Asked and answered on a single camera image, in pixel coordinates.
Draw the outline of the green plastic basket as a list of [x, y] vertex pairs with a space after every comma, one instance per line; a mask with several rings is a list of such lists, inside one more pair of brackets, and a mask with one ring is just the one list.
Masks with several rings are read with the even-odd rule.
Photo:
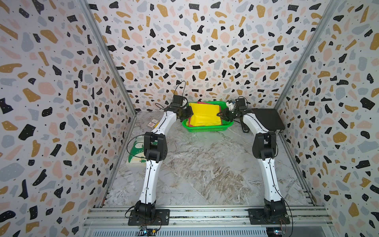
[[219, 112], [227, 108], [226, 102], [190, 102], [189, 106], [192, 107], [193, 116], [182, 122], [188, 132], [224, 131], [234, 124], [233, 121], [225, 121], [217, 116]]

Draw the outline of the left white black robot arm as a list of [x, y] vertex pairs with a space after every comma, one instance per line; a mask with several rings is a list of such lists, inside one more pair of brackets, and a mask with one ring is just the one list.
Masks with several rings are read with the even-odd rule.
[[156, 216], [156, 189], [160, 167], [168, 154], [166, 135], [176, 120], [184, 121], [193, 115], [190, 106], [165, 108], [159, 124], [146, 132], [144, 138], [144, 156], [146, 159], [146, 175], [139, 200], [134, 206], [135, 213], [152, 220]]

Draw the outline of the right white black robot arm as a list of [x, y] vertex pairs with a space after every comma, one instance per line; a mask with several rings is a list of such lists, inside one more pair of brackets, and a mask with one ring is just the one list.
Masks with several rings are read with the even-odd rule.
[[278, 155], [276, 135], [285, 128], [278, 112], [274, 109], [226, 108], [217, 116], [225, 121], [239, 119], [243, 132], [254, 135], [252, 153], [260, 165], [265, 188], [263, 218], [269, 223], [284, 220], [286, 201], [279, 191], [274, 167], [274, 158]]

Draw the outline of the white green dinosaur raincoat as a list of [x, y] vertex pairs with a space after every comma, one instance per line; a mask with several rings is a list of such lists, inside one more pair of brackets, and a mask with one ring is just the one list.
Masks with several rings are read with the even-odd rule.
[[127, 152], [127, 164], [143, 165], [146, 162], [144, 155], [144, 135], [133, 137], [128, 142]]

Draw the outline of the small card packets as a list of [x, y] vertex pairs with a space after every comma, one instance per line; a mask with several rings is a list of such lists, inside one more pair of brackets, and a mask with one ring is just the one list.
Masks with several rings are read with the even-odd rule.
[[147, 126], [151, 129], [155, 129], [159, 125], [160, 121], [157, 119], [152, 119]]

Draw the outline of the black hard case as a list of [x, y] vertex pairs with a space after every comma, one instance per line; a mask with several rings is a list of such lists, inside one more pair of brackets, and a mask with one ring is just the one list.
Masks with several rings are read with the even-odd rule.
[[269, 131], [280, 133], [285, 129], [285, 125], [275, 109], [247, 109], [242, 116], [242, 122], [254, 135]]

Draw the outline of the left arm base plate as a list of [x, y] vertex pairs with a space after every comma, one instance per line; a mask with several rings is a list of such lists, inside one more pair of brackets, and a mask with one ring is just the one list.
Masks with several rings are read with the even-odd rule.
[[154, 217], [139, 215], [135, 210], [130, 212], [128, 226], [167, 226], [170, 219], [170, 209], [157, 209]]

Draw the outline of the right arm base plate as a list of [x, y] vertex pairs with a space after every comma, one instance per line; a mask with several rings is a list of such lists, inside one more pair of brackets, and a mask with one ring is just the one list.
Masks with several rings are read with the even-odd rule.
[[291, 223], [289, 215], [285, 210], [272, 211], [266, 207], [248, 209], [248, 217], [251, 225], [288, 225]]

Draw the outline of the aluminium front rail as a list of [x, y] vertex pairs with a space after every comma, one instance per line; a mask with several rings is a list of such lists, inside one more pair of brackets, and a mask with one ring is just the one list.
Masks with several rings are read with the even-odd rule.
[[291, 206], [291, 223], [251, 225], [248, 209], [260, 206], [161, 206], [170, 209], [167, 226], [128, 226], [131, 208], [93, 208], [84, 223], [84, 237], [336, 237], [326, 209]]

